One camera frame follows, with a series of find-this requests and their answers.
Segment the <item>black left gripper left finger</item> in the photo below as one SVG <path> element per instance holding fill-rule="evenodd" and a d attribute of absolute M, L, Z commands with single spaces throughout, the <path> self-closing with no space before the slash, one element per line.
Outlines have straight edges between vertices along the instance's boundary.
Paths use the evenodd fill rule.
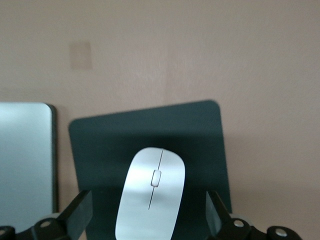
<path fill-rule="evenodd" d="M 78 240 L 93 217 L 90 190 L 81 191 L 57 216 L 44 218 L 30 228 L 31 240 Z"/>

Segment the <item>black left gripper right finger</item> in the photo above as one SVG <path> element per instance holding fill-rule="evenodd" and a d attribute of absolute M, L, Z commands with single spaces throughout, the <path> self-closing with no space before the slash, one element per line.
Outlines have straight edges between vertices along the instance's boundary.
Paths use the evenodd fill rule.
<path fill-rule="evenodd" d="M 205 217 L 209 240 L 250 240 L 251 225 L 237 215 L 230 214 L 216 191 L 207 191 Z"/>

